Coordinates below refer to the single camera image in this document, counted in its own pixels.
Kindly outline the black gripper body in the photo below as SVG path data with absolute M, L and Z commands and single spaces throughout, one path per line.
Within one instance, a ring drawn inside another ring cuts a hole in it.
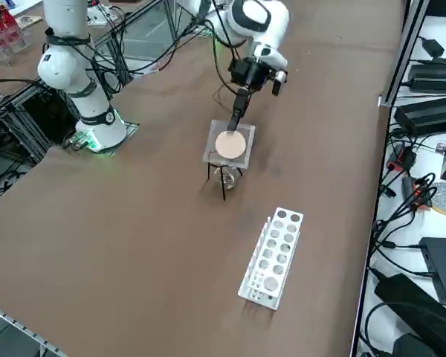
M 250 92 L 259 91 L 271 78 L 272 69 L 251 58 L 232 59 L 228 66 L 230 81 Z

